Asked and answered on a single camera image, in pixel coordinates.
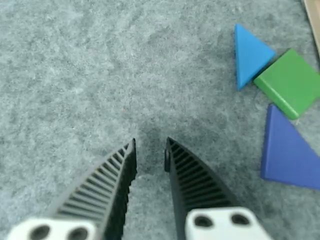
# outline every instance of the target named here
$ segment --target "gray carpet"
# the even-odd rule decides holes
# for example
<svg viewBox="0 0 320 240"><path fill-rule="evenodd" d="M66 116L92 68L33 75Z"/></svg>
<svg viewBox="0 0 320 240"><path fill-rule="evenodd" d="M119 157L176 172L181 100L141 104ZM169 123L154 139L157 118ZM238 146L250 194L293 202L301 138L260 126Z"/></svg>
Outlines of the gray carpet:
<svg viewBox="0 0 320 240"><path fill-rule="evenodd" d="M275 240L320 239L320 191L259 177L269 100L236 91L234 26L318 55L300 0L2 0L0 238L136 138L124 240L176 239L167 136L208 163ZM320 102L295 121L320 154Z"/></svg>

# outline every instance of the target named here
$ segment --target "foam block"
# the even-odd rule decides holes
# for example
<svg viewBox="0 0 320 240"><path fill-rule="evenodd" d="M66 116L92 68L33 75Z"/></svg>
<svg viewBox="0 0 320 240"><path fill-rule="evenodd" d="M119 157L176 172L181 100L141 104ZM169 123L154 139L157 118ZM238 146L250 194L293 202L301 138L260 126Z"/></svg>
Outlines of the foam block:
<svg viewBox="0 0 320 240"><path fill-rule="evenodd" d="M274 104L268 107L261 177L320 189L320 157Z"/></svg>
<svg viewBox="0 0 320 240"><path fill-rule="evenodd" d="M282 55L254 83L292 120L320 96L319 74L294 49Z"/></svg>
<svg viewBox="0 0 320 240"><path fill-rule="evenodd" d="M235 25L235 58L237 89L242 89L262 70L276 52L246 30Z"/></svg>

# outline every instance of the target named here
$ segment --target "blue triangle block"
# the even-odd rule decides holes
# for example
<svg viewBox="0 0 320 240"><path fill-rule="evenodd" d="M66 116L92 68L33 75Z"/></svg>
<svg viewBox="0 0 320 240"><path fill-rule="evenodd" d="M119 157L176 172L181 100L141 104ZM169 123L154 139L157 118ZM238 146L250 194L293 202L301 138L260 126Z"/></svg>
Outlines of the blue triangle block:
<svg viewBox="0 0 320 240"><path fill-rule="evenodd" d="M242 89L262 70L276 52L240 24L235 25L237 89Z"/></svg>
<svg viewBox="0 0 320 240"><path fill-rule="evenodd" d="M266 119L261 177L320 190L320 157L273 104Z"/></svg>

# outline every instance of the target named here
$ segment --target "wooden block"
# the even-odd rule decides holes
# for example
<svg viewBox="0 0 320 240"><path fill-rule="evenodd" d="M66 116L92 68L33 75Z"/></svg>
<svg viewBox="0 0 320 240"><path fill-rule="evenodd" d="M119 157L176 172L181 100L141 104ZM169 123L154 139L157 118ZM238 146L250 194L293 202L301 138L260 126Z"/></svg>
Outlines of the wooden block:
<svg viewBox="0 0 320 240"><path fill-rule="evenodd" d="M320 56L320 0L304 0L304 4Z"/></svg>

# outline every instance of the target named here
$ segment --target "green square block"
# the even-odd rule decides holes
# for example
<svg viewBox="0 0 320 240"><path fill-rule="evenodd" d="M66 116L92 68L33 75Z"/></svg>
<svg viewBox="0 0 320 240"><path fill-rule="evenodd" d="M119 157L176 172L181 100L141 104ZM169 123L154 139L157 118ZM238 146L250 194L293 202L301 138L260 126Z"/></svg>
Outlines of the green square block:
<svg viewBox="0 0 320 240"><path fill-rule="evenodd" d="M294 49L282 55L254 83L291 120L320 96L320 75Z"/></svg>

